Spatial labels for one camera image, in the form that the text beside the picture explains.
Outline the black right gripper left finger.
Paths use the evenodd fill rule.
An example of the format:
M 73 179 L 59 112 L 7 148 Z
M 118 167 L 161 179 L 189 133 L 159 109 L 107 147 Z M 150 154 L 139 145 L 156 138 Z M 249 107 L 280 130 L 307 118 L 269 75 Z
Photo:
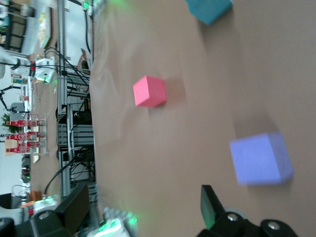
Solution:
M 0 219 L 2 237 L 72 237 L 89 213 L 89 188 L 78 184 L 55 210 L 43 210 L 15 225 L 12 218 Z

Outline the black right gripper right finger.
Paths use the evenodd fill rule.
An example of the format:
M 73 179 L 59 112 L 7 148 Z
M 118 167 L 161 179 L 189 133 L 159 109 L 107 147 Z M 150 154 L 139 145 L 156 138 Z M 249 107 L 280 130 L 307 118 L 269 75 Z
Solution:
M 235 211 L 226 211 L 211 185 L 202 185 L 200 210 L 205 223 L 199 237 L 296 237 L 280 220 L 265 219 L 259 226 Z

